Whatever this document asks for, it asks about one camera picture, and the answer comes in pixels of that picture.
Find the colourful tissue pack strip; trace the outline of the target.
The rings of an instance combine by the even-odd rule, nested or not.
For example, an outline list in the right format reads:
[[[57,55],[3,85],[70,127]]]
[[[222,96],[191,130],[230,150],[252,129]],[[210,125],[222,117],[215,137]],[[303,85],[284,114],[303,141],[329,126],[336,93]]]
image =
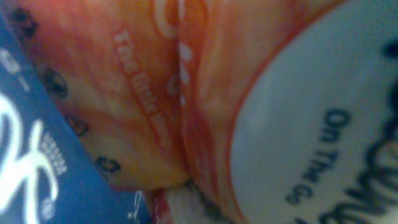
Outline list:
[[[2,1],[109,185],[235,223],[397,222],[397,0]]]

